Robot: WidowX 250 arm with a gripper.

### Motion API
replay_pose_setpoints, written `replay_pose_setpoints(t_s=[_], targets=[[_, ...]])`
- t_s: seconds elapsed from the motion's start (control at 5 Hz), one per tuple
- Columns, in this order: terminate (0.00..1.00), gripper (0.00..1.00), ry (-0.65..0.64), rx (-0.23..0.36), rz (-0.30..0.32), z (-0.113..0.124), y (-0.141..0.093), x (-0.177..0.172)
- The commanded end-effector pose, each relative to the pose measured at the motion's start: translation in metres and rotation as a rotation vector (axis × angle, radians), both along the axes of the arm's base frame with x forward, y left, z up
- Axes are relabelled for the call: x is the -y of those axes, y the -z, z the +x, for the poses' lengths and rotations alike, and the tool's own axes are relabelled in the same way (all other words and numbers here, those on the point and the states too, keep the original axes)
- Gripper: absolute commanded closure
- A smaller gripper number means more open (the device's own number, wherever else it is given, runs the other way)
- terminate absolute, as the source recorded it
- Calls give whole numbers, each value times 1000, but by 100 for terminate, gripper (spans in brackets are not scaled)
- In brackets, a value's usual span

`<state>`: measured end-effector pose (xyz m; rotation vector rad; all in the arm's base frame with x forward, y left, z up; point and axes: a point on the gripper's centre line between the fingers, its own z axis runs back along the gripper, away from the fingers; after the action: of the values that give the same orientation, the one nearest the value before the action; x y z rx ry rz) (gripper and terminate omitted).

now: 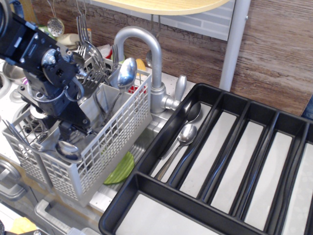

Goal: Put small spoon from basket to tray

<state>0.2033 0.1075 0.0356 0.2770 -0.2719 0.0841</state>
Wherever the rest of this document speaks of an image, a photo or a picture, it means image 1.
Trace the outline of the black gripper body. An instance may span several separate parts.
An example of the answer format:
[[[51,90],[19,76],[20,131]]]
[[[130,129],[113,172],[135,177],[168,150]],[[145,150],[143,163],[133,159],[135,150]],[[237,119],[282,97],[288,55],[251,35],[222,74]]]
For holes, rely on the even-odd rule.
[[[84,131],[90,128],[90,119],[81,109],[77,102],[67,99],[64,93],[60,93],[57,99],[51,100],[35,100],[35,95],[31,94],[33,90],[29,85],[20,85],[18,92],[22,96],[22,100],[30,103],[35,108],[39,108],[43,113],[52,116],[61,121],[67,121],[76,128]]]

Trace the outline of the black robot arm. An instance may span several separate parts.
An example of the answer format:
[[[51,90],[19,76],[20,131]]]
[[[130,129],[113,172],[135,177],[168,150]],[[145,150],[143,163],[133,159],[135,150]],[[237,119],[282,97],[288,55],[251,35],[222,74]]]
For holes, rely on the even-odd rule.
[[[20,90],[23,100],[84,134],[88,132],[90,119],[78,104],[84,94],[77,79],[85,74],[83,65],[66,47],[13,13],[6,1],[0,3],[0,57],[23,69],[28,80],[27,88]]]

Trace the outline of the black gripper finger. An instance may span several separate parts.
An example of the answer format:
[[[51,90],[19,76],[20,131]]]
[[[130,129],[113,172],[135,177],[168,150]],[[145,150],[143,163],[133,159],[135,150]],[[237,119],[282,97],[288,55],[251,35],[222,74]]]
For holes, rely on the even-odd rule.
[[[67,121],[61,121],[59,123],[59,131],[59,139],[72,145],[78,144],[85,137],[85,134],[81,130]]]
[[[39,122],[44,132],[52,133],[56,129],[57,119],[55,117],[44,113],[33,105],[29,109],[31,115]]]

